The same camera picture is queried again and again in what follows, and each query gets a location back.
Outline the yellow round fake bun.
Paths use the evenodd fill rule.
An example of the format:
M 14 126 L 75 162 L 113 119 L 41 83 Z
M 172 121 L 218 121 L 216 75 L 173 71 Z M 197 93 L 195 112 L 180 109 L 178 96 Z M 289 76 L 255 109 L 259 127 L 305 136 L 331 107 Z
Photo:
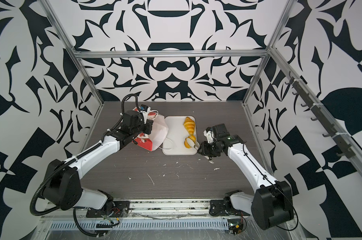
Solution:
M 187 149 L 195 148 L 196 145 L 196 137 L 194 135 L 189 135 L 185 138 L 184 145 Z

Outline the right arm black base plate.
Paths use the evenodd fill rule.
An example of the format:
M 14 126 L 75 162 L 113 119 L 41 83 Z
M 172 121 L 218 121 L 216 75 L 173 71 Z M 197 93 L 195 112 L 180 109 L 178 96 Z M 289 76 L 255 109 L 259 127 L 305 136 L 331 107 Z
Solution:
M 227 206 L 224 200 L 210 200 L 209 214 L 213 217 L 228 216 Z

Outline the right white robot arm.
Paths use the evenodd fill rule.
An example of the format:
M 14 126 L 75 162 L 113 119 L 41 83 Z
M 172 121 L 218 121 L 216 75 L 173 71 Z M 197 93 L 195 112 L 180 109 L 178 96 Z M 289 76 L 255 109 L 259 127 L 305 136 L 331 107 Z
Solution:
M 254 192 L 253 195 L 243 191 L 227 193 L 224 203 L 228 214 L 249 214 L 262 230 L 279 228 L 296 218 L 290 185 L 268 173 L 239 136 L 231 135 L 225 124 L 208 127 L 204 136 L 207 139 L 201 143 L 198 153 L 209 160 L 221 154 L 228 156 L 247 178 Z

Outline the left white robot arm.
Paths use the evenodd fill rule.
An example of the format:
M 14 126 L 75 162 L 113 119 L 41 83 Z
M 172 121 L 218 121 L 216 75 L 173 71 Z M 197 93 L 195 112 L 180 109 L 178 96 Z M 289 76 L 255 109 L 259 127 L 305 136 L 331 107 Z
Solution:
M 108 130 L 95 145 L 64 161 L 52 161 L 36 196 L 53 203 L 55 209 L 108 208 L 113 198 L 101 190 L 82 187 L 81 179 L 107 157 L 133 143 L 140 134 L 149 135 L 153 119 L 152 110 L 145 105 L 123 113 L 121 123 Z

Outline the yellow fake croissant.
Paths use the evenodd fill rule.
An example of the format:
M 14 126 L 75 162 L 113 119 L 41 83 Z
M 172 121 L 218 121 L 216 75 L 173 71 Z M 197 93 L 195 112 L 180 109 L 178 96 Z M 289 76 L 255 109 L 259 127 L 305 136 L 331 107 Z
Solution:
M 189 135 L 192 136 L 195 134 L 196 122 L 193 119 L 186 117 L 183 125 Z

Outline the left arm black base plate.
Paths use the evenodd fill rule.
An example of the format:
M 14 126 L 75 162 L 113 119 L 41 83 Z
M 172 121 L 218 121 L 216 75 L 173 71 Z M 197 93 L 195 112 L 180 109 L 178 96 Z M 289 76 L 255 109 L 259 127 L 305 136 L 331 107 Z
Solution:
M 130 201 L 108 201 L 103 208 L 95 210 L 90 208 L 87 213 L 87 218 L 102 218 L 108 216 L 110 218 L 119 218 L 128 214 Z

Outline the steel tongs with white tips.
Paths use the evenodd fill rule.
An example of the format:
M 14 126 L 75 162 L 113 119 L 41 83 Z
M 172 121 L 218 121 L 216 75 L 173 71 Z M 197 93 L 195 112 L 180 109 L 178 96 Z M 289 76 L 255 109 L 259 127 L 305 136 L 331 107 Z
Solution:
M 200 146 L 200 144 L 198 142 L 196 142 L 196 145 L 197 146 L 194 149 L 197 150 L 197 153 L 204 156 L 204 158 L 206 158 L 211 164 L 214 164 L 214 161 L 212 160 L 212 158 L 203 155 L 202 150 L 201 150 L 201 146 Z

